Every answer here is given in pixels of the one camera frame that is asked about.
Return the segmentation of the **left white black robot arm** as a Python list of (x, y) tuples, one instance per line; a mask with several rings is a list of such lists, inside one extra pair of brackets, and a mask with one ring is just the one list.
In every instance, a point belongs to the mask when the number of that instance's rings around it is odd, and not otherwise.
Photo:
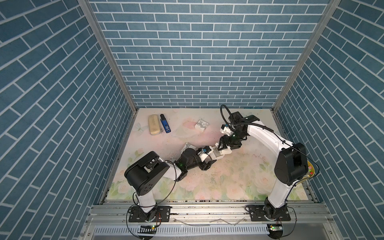
[(127, 182), (135, 190), (133, 197), (137, 199), (135, 205), (143, 214), (155, 213), (158, 203), (152, 189), (159, 180), (165, 177), (179, 182), (187, 176), (191, 169), (199, 168), (207, 171), (216, 162), (212, 158), (212, 154), (213, 150), (208, 150), (208, 147), (197, 150), (187, 148), (179, 159), (171, 162), (162, 160), (154, 151), (149, 152), (129, 166), (124, 173)]

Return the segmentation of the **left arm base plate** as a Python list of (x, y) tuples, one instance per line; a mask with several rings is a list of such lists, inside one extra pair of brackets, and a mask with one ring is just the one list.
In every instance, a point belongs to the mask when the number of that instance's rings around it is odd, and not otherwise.
[(131, 206), (128, 211), (128, 222), (144, 223), (144, 222), (169, 222), (171, 215), (170, 206), (157, 206), (145, 213), (139, 206)]

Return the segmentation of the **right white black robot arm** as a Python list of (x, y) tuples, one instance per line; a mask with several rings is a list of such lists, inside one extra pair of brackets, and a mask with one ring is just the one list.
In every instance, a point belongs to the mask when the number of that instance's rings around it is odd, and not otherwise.
[(266, 146), (277, 158), (274, 167), (277, 180), (265, 205), (273, 209), (282, 208), (294, 186), (309, 171), (305, 146), (279, 136), (254, 115), (243, 117), (240, 112), (232, 113), (227, 109), (229, 116), (226, 118), (222, 108), (226, 106), (222, 105), (220, 109), (225, 122), (221, 129), (224, 135), (219, 140), (218, 151), (224, 155), (224, 151), (239, 149), (248, 137), (253, 137)]

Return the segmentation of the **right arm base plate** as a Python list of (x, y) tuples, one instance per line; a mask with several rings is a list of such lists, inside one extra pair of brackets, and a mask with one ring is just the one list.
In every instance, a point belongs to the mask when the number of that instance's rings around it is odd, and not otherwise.
[(278, 209), (270, 205), (246, 205), (245, 210), (249, 213), (252, 222), (291, 221), (291, 216), (286, 205)]

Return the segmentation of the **white jewelry box base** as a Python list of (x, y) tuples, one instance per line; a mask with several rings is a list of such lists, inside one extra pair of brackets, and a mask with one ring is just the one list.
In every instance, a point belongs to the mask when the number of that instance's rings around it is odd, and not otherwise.
[(217, 147), (210, 147), (211, 151), (209, 152), (209, 156), (212, 158), (212, 160), (220, 160), (225, 155), (229, 155), (232, 153), (232, 150), (228, 147), (224, 150), (218, 150)]

